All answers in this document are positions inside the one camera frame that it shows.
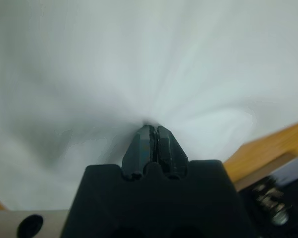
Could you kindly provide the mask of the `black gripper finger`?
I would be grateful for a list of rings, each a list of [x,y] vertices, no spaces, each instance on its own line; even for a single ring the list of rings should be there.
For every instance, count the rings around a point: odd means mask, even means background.
[[[155,139],[152,125],[144,125],[136,132],[122,160],[124,178],[138,180],[144,175],[146,165],[154,159]]]
[[[169,178],[182,179],[187,176],[188,157],[170,130],[157,127],[157,162]]]

